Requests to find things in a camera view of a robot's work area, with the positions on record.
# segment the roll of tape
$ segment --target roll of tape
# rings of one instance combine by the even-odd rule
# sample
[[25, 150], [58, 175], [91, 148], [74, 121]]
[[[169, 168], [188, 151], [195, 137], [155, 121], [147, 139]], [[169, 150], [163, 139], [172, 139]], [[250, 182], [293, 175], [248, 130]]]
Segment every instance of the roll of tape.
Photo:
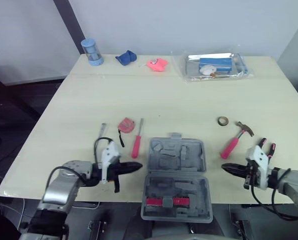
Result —
[[220, 126], [226, 126], [229, 123], [229, 119], [225, 116], [218, 117], [218, 124]]

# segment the hammer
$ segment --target hammer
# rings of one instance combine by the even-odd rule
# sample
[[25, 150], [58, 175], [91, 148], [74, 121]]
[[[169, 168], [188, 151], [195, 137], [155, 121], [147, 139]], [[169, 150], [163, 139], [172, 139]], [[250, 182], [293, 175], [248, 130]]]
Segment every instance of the hammer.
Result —
[[239, 142], [239, 138], [244, 134], [244, 132], [248, 132], [250, 136], [252, 137], [254, 135], [254, 132], [245, 124], [242, 124], [240, 121], [236, 123], [238, 127], [241, 128], [241, 131], [239, 132], [239, 135], [231, 140], [229, 145], [225, 148], [225, 150], [220, 154], [220, 156], [223, 159], [227, 159], [230, 155], [230, 153], [235, 149]]

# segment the red strap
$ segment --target red strap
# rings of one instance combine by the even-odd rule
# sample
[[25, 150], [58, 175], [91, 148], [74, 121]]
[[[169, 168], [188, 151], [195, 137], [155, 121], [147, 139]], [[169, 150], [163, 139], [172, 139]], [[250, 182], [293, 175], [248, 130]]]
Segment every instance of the red strap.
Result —
[[190, 205], [190, 199], [188, 197], [174, 197], [173, 205]]
[[[190, 199], [188, 197], [174, 197], [173, 199], [173, 205], [183, 205], [188, 206], [190, 205]], [[163, 206], [163, 199], [162, 198], [147, 198], [145, 201], [145, 204], [147, 206]]]
[[162, 198], [147, 198], [145, 204], [148, 206], [163, 206], [163, 199]]

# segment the screwdriver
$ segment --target screwdriver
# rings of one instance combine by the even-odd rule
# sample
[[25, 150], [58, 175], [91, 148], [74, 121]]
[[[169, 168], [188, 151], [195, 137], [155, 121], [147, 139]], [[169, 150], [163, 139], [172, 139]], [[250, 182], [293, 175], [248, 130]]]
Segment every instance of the screwdriver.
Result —
[[136, 159], [138, 157], [139, 148], [140, 148], [140, 139], [141, 139], [140, 132], [141, 132], [141, 128], [143, 127], [143, 123], [144, 123], [144, 119], [141, 118], [140, 125], [139, 125], [139, 132], [138, 132], [138, 135], [135, 136], [135, 141], [134, 141], [133, 149], [131, 153], [131, 157], [133, 159]]

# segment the red screwdriver handle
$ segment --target red screwdriver handle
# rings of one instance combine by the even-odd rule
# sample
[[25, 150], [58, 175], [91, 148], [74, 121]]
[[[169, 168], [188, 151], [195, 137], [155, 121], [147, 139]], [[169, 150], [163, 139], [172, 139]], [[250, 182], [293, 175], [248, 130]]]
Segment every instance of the red screwdriver handle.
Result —
[[220, 156], [223, 159], [227, 159], [229, 157], [229, 155], [231, 154], [231, 152], [235, 149], [235, 147], [237, 146], [239, 142], [239, 138], [235, 137], [234, 139], [231, 140], [231, 142], [229, 143], [229, 145], [225, 148], [225, 150], [220, 154]]
[[133, 149], [132, 149], [132, 153], [131, 153], [131, 157], [133, 159], [136, 159], [138, 157], [139, 147], [140, 147], [140, 139], [141, 139], [141, 136], [139, 136], [139, 135], [135, 137], [135, 141], [134, 141], [134, 145], [133, 145]]

